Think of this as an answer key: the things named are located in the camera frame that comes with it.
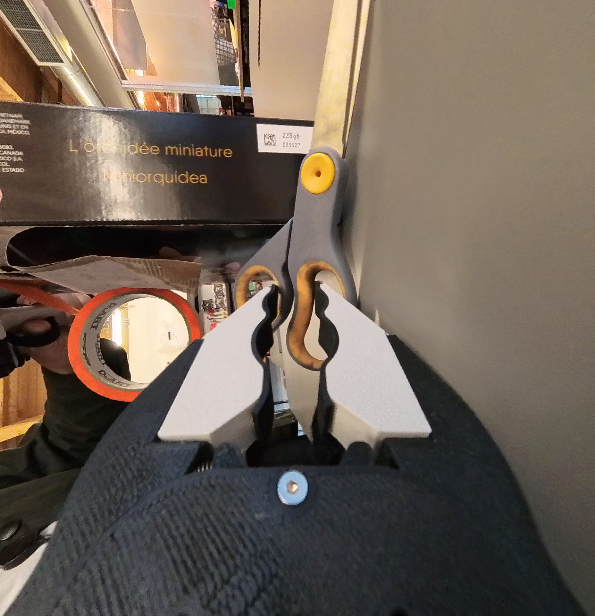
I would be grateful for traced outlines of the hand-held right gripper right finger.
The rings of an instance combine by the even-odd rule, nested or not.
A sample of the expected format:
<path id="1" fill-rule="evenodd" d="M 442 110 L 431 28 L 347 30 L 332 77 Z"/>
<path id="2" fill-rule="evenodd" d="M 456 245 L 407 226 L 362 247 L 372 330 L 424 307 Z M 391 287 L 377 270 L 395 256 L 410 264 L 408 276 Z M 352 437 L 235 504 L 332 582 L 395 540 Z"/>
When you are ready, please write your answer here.
<path id="1" fill-rule="evenodd" d="M 316 283 L 320 370 L 316 430 L 343 448 L 427 438 L 432 429 L 386 332 L 326 283 Z"/>

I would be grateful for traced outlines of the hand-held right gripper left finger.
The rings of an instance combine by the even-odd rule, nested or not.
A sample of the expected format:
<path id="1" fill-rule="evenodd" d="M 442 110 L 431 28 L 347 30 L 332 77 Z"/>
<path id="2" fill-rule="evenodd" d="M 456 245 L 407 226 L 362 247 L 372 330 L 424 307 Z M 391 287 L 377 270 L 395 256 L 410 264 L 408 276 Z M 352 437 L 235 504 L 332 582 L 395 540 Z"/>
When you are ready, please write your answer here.
<path id="1" fill-rule="evenodd" d="M 248 449 L 273 425 L 268 355 L 278 287 L 265 287 L 207 334 L 158 431 L 163 442 Z"/>

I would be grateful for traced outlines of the orange masking tape roll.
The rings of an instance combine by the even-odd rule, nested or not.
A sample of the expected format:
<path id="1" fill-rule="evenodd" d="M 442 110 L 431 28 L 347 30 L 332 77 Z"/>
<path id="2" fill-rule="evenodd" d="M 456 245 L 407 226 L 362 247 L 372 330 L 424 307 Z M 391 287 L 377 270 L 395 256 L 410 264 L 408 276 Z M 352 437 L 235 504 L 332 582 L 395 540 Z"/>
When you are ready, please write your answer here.
<path id="1" fill-rule="evenodd" d="M 183 320 L 189 345 L 201 338 L 194 308 L 176 292 L 161 288 L 117 288 L 101 292 L 79 311 L 62 299 L 29 285 L 0 280 L 0 288 L 36 300 L 42 306 L 74 316 L 68 337 L 68 355 L 78 379 L 96 394 L 122 402 L 132 402 L 148 387 L 147 382 L 129 381 L 110 369 L 101 352 L 101 327 L 123 304 L 136 299 L 155 298 L 171 305 Z"/>

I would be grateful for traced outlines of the black orchid lego box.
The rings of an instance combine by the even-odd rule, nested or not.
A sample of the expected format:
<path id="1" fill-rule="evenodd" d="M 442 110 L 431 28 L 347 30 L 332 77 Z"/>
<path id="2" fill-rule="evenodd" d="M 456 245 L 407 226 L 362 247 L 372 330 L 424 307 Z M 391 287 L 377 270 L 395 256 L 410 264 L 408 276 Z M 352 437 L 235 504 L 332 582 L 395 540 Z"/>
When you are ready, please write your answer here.
<path id="1" fill-rule="evenodd" d="M 0 102 L 0 280 L 232 279 L 293 216 L 311 121 Z"/>

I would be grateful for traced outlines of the grey handle scissors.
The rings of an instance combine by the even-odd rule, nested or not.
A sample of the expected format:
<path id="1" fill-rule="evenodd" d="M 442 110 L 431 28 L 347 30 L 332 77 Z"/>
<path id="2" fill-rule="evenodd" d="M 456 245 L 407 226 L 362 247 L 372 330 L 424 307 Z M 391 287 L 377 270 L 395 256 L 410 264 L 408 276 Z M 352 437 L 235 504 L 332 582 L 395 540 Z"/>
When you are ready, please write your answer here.
<path id="1" fill-rule="evenodd" d="M 235 307 L 247 302 L 256 275 L 268 275 L 278 288 L 277 329 L 290 318 L 289 355 L 303 368 L 318 371 L 323 360 L 306 347 L 315 301 L 315 278 L 332 273 L 342 297 L 357 305 L 355 281 L 341 247 L 339 224 L 348 183 L 346 146 L 360 76 L 370 1 L 335 1 L 317 97 L 310 151 L 297 183 L 294 214 L 240 270 Z"/>

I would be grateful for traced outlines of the person's black jacket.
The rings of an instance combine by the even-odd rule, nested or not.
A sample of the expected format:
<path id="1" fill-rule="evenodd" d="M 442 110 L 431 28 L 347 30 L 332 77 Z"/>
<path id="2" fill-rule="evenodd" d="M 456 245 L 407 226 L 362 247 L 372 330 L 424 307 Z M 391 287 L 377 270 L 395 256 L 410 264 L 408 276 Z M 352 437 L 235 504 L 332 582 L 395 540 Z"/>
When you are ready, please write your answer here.
<path id="1" fill-rule="evenodd" d="M 0 569 L 13 569 L 48 542 L 80 469 L 0 490 Z"/>

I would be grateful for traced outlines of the ceiling air vent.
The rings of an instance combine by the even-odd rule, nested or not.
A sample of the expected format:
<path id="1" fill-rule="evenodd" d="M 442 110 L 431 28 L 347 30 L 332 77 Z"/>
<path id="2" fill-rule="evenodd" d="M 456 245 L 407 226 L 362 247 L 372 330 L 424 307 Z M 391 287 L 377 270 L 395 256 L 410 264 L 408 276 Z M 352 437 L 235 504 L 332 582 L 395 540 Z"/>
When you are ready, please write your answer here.
<path id="1" fill-rule="evenodd" d="M 28 1 L 0 1 L 0 15 L 39 66 L 69 63 L 67 54 Z"/>

